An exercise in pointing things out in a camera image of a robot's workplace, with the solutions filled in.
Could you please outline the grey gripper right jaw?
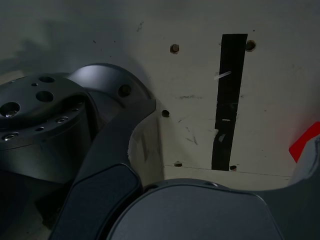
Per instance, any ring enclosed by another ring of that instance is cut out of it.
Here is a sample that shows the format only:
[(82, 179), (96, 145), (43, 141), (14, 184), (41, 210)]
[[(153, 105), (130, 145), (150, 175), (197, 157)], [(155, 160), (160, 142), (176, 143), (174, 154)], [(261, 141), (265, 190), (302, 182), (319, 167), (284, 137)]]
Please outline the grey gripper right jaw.
[(119, 217), (109, 240), (317, 240), (320, 139), (309, 140), (287, 187), (235, 190), (173, 179), (142, 195)]

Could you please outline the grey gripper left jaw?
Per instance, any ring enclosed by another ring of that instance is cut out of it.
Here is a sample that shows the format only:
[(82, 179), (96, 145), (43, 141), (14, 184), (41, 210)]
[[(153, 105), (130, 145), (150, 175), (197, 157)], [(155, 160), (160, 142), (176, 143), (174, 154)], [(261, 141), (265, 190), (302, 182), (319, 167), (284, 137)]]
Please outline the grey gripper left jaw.
[(98, 133), (51, 232), (52, 240), (105, 239), (122, 212), (164, 179), (156, 101), (139, 101)]

